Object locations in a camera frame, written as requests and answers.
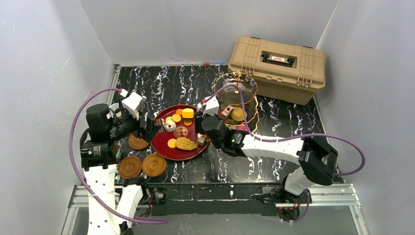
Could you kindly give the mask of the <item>pink frosted donut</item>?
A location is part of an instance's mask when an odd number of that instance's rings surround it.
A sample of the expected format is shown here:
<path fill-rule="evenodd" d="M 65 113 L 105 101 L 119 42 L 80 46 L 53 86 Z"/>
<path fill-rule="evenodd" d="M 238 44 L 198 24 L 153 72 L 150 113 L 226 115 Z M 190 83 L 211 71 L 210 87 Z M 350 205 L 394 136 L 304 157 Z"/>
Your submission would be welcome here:
<path fill-rule="evenodd" d="M 244 132 L 247 132 L 248 131 L 246 126 L 238 126 L 238 127 L 236 127 L 236 130 L 238 130 L 238 131 L 244 131 Z"/>

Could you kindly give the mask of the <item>orange muffin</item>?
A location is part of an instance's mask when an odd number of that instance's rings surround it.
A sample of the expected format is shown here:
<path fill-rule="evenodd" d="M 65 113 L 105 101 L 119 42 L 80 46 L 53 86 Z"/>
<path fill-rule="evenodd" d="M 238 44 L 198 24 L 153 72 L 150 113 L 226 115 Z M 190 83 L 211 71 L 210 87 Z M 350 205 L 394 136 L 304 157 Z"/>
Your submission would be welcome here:
<path fill-rule="evenodd" d="M 242 122 L 246 118 L 246 113 L 242 108 L 234 107 L 231 113 L 231 118 L 236 122 Z"/>

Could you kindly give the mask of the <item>small decorated white cake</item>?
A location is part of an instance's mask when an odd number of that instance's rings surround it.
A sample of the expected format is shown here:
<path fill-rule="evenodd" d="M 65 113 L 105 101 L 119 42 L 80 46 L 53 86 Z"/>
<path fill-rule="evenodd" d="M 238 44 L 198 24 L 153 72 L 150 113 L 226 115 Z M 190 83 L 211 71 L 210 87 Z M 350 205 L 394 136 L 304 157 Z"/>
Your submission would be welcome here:
<path fill-rule="evenodd" d="M 207 136 L 205 134 L 198 134 L 197 135 L 197 143 L 200 146 L 204 146 L 207 142 Z"/>

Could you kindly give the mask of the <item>dark red round tray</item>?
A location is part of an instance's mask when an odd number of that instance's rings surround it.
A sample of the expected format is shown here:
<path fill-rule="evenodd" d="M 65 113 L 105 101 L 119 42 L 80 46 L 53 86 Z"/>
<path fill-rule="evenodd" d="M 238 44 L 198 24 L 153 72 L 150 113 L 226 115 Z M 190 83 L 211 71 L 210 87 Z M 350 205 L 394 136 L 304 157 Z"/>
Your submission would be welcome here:
<path fill-rule="evenodd" d="M 155 116 L 155 119 L 166 119 L 167 117 L 171 117 L 173 114 L 176 113 L 177 109 L 185 109 L 185 108 L 191 108 L 194 110 L 195 115 L 198 114 L 197 108 L 191 105 L 186 104 L 180 104 L 180 105 L 174 105 L 170 106 L 162 111 L 159 111 L 157 115 Z M 168 147 L 168 140 L 175 139 L 174 132 L 167 132 L 164 131 L 162 133 L 157 133 L 153 140 L 151 141 L 151 145 L 154 148 L 154 150 L 161 155 L 162 157 L 165 157 L 169 160 L 174 161 L 184 161 L 189 160 L 191 158 L 194 158 L 201 154 L 209 144 L 209 140 L 207 139 L 204 145 L 199 145 L 197 141 L 197 134 L 195 132 L 195 121 L 193 121 L 192 125 L 186 126 L 184 125 L 183 120 L 181 122 L 176 124 L 176 127 L 185 127 L 187 129 L 187 136 L 186 138 L 194 141 L 197 144 L 197 148 L 193 150 L 182 150 L 178 148 L 170 148 Z"/>

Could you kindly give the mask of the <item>three-tier glass cake stand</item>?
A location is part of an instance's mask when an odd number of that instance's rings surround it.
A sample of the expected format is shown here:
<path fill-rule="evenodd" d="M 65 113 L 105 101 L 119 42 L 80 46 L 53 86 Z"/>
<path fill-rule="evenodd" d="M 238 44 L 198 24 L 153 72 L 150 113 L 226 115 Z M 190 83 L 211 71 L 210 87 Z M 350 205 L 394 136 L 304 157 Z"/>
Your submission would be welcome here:
<path fill-rule="evenodd" d="M 256 97 L 257 83 L 242 71 L 226 73 L 219 77 L 215 84 L 214 90 L 223 90 L 216 95 L 219 102 L 218 116 L 222 110 L 231 105 L 240 107 L 246 113 L 246 118 L 242 122 L 236 122 L 231 118 L 221 119 L 229 129 L 236 129 L 238 126 L 246 126 L 254 132 L 259 122 L 258 101 Z"/>

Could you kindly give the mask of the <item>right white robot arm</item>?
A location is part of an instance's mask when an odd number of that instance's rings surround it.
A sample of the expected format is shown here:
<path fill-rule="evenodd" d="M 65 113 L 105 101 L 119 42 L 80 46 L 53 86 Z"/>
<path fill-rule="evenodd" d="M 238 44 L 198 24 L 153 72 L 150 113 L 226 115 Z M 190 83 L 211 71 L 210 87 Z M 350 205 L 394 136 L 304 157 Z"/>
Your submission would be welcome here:
<path fill-rule="evenodd" d="M 247 131 L 229 129 L 217 116 L 198 114 L 195 130 L 205 134 L 215 148 L 233 157 L 267 157 L 297 164 L 277 190 L 279 197 L 298 197 L 313 185 L 333 183 L 338 152 L 322 136 L 281 138 L 251 136 Z"/>

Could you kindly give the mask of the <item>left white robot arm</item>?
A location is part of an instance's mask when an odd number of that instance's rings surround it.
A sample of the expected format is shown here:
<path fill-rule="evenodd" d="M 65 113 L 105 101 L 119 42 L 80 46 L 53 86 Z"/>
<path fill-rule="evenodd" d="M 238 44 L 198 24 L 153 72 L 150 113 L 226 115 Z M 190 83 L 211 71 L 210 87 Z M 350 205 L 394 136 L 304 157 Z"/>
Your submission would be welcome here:
<path fill-rule="evenodd" d="M 115 200 L 115 175 L 118 142 L 132 134 L 146 142 L 160 130 L 154 116 L 142 117 L 136 109 L 122 106 L 113 110 L 107 104 L 96 104 L 86 110 L 88 128 L 80 139 L 82 177 L 89 192 L 90 235 L 132 235 L 132 221 L 144 196 L 142 179 L 129 176 Z"/>

